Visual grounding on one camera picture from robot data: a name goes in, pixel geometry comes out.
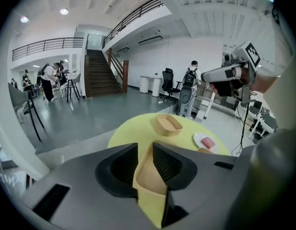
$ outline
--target backpack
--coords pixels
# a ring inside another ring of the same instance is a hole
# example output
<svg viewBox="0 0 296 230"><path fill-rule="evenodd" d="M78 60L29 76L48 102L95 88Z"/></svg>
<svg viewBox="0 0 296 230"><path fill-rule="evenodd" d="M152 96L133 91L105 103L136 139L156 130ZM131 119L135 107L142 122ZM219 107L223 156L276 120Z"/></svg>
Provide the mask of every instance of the backpack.
<svg viewBox="0 0 296 230"><path fill-rule="evenodd" d="M44 73L44 70L46 69L47 66L49 66L49 63L45 64L45 66L38 71L38 73L37 73L37 79L36 79L36 84L37 85L41 81L41 76L43 76L45 74Z"/></svg>
<svg viewBox="0 0 296 230"><path fill-rule="evenodd" d="M192 70L189 70L185 76L184 76L184 79L183 79L183 87L193 87L196 82L197 82L197 73L196 73L196 70L195 69L194 71Z"/></svg>

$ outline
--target white plate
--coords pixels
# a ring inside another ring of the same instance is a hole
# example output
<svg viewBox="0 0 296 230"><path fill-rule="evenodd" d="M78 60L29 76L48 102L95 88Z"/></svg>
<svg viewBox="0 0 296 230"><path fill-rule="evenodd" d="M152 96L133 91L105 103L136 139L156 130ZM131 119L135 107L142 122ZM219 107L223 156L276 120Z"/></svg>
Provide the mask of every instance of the white plate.
<svg viewBox="0 0 296 230"><path fill-rule="evenodd" d="M219 152L219 147L218 147L217 143L214 141L214 139L213 139L212 137L209 137L209 138L215 143L215 145L214 145L213 147L211 147L210 149L208 149L208 148L207 148L207 147L201 142L201 140L204 139L204 138L206 138L206 137L209 137L209 136L207 136L207 135L204 134L204 133L195 133L195 134L194 134L194 141L195 141L196 145L197 145L198 147L200 147L200 148L205 148L205 149L211 151L212 153L218 154L218 152Z"/></svg>

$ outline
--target yellow round table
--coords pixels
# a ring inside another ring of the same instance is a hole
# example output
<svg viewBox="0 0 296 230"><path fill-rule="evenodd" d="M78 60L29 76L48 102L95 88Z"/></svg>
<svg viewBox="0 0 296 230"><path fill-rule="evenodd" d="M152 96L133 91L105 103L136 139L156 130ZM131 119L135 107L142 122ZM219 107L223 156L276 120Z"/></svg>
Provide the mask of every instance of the yellow round table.
<svg viewBox="0 0 296 230"><path fill-rule="evenodd" d="M184 117L172 115L183 126L179 135L164 137L157 134L155 131L155 117L158 114L159 113L143 114L125 121L113 134L108 148L129 143L138 143L138 161L140 163L151 143L156 140L197 151L198 146L195 144L193 136L195 133L200 132L208 135L217 143L219 147L218 154L228 155L227 148L211 131ZM160 197L157 197L147 190L135 188L138 191L138 205L142 208L147 217L160 228L165 200L160 200Z"/></svg>

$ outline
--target gray floor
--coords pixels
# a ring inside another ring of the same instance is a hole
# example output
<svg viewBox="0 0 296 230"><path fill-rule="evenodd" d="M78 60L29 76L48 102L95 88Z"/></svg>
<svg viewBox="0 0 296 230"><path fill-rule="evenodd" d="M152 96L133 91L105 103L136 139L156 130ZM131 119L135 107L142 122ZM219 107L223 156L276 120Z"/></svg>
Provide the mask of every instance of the gray floor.
<svg viewBox="0 0 296 230"><path fill-rule="evenodd" d="M43 101L42 97L34 100L46 128L42 129L34 115L42 142L37 139L29 114L25 115L26 121L21 124L36 154L92 138L118 128L134 116L158 112L167 107L166 104L158 104L159 99L150 93L142 94L132 88L128 88L127 94L111 94L80 101L72 96L69 103L60 97L59 92L56 95L58 99L51 103Z"/></svg>
<svg viewBox="0 0 296 230"><path fill-rule="evenodd" d="M159 113L168 112L172 113L169 107L159 111ZM239 156L239 154L237 154L239 149L236 149L235 151L233 150L240 143L242 133L242 125L240 125L240 120L220 111L211 109L208 118L199 124L209 129L224 143L228 149L229 155ZM61 163L64 163L75 157L106 149L114 132L115 130L108 131L101 135L97 135L63 148L44 152L38 154L38 157L50 169L53 169L59 166ZM254 145L252 140L248 138L248 135L249 131L245 129L245 135L243 139L244 147Z"/></svg>

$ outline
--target staircase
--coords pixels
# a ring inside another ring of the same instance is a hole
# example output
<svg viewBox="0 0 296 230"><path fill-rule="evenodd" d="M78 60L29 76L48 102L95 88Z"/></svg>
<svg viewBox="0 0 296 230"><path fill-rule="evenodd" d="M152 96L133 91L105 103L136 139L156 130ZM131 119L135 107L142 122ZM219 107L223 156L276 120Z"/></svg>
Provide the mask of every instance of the staircase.
<svg viewBox="0 0 296 230"><path fill-rule="evenodd" d="M116 77L101 50L87 50L90 96L121 93Z"/></svg>

